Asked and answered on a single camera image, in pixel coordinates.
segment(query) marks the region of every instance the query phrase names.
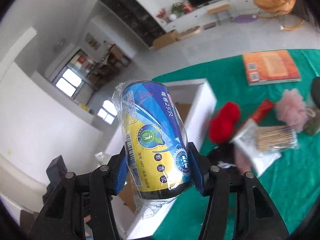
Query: wooden stick bundle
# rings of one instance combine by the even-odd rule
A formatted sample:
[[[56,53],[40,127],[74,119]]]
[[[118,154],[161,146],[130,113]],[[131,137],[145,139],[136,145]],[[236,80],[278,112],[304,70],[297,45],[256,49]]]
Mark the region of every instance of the wooden stick bundle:
[[[259,151],[294,148],[296,135],[289,126],[260,126],[257,134]]]

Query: barcode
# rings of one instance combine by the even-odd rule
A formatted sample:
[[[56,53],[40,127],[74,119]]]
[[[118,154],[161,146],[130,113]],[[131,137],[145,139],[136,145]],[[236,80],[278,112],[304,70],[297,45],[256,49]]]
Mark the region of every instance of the barcode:
[[[259,81],[259,73],[258,72],[254,72],[254,73],[250,73],[250,80],[251,81]]]
[[[134,178],[134,181],[136,182],[136,185],[141,186],[141,181],[140,181],[138,169],[133,168],[132,171],[133,171],[133,178]]]
[[[131,165],[136,165],[136,159],[134,158],[134,154],[133,154],[130,134],[127,135],[127,146],[128,146],[128,153],[129,153],[129,161]]]
[[[258,69],[255,63],[248,63],[247,67],[248,67],[248,70]]]

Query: book cover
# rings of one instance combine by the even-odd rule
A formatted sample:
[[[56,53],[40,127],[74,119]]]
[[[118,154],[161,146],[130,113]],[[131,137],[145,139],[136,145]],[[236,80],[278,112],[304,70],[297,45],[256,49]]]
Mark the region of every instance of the book cover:
[[[287,50],[247,53],[242,57],[249,86],[301,80]]]

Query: dark wall cabinet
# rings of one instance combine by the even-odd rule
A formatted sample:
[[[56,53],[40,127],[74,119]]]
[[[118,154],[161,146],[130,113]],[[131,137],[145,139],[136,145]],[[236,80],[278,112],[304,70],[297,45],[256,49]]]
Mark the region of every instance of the dark wall cabinet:
[[[100,0],[122,19],[149,47],[165,34],[158,22],[136,0]]]

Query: green plant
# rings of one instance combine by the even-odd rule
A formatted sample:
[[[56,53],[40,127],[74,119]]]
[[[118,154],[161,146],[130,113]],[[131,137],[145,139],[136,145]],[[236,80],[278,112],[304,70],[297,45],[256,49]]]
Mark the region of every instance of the green plant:
[[[177,2],[177,3],[174,3],[172,6],[171,6],[171,13],[172,14],[175,14],[177,16],[180,16],[180,15],[183,15],[185,14],[185,11],[183,9],[183,6],[181,3]]]

